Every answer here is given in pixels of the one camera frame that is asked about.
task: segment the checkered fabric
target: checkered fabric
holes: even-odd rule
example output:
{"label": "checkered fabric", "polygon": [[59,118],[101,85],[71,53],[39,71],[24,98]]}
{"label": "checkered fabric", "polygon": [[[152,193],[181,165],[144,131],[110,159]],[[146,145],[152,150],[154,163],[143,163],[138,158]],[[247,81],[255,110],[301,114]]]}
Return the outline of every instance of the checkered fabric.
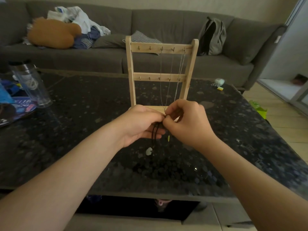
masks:
{"label": "checkered fabric", "polygon": [[144,35],[140,31],[135,31],[135,33],[132,35],[132,42],[161,43],[158,39],[148,38],[146,35]]}
{"label": "checkered fabric", "polygon": [[88,49],[93,45],[93,41],[88,38],[81,39],[81,42],[83,42]]}

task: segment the black marble table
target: black marble table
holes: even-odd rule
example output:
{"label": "black marble table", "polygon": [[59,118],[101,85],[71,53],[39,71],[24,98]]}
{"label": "black marble table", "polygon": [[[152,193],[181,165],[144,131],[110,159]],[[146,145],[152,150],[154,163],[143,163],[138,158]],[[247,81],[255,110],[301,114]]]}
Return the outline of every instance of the black marble table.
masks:
{"label": "black marble table", "polygon": [[[0,128],[0,189],[27,182],[81,140],[130,107],[127,78],[42,76],[54,104]],[[168,83],[162,83],[165,103]],[[168,104],[174,100],[171,83]],[[206,108],[216,135],[256,167],[308,199],[308,166],[233,86],[191,81],[188,100]],[[160,83],[136,81],[137,103],[160,105]],[[120,150],[89,194],[238,202],[225,179],[198,151],[167,135]]]}

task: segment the hand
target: hand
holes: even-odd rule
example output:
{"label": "hand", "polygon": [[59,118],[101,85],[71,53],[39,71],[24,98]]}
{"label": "hand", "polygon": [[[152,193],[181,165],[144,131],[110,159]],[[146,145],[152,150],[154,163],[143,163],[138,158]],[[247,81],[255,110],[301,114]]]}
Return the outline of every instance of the hand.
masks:
{"label": "hand", "polygon": [[204,107],[194,101],[176,100],[165,111],[163,121],[179,141],[195,149],[217,138],[210,126]]}
{"label": "hand", "polygon": [[[164,120],[164,115],[154,109],[150,109],[143,105],[136,105],[126,111],[124,114],[113,120],[119,130],[121,130],[122,147],[127,147],[139,138],[152,138],[153,123]],[[156,139],[160,139],[165,130],[159,128],[156,134]]]}

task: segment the gray sofa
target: gray sofa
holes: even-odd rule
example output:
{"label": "gray sofa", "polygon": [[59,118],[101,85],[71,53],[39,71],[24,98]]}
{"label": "gray sofa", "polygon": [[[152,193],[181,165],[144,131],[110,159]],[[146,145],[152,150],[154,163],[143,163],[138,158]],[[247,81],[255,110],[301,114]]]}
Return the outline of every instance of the gray sofa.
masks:
{"label": "gray sofa", "polygon": [[[277,36],[286,27],[233,16],[177,10],[130,10],[80,3],[49,1],[0,4],[0,69],[7,71],[7,61],[31,59],[42,69],[127,73],[125,49],[39,49],[21,43],[26,25],[33,18],[46,17],[55,6],[79,6],[91,20],[106,26],[112,34],[131,35],[136,30],[163,43],[189,44],[198,38],[207,16],[221,19],[227,39],[218,56],[197,57],[193,77],[224,78],[239,90],[249,90],[271,56]],[[171,54],[133,54],[135,72],[170,73]],[[173,73],[178,73],[180,56],[174,58]]]}

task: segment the wall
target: wall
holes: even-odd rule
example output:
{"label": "wall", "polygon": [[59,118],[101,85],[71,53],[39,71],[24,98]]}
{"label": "wall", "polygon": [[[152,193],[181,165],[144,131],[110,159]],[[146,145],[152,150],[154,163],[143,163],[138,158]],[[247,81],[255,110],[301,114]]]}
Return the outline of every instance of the wall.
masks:
{"label": "wall", "polygon": [[305,1],[260,78],[291,80],[298,73],[308,74],[308,0]]}
{"label": "wall", "polygon": [[284,23],[297,0],[53,0],[127,9],[179,9],[233,15],[239,18]]}

